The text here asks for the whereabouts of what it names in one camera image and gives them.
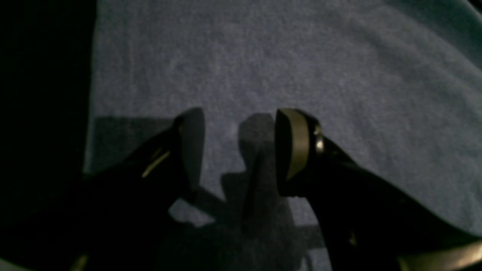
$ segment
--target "gray carpet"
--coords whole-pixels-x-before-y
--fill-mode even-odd
[[[87,172],[188,108],[206,118],[203,196],[172,207],[190,226],[160,267],[331,269],[307,202],[276,194],[279,107],[313,114],[360,165],[482,235],[482,17],[469,2],[100,0],[97,13]]]

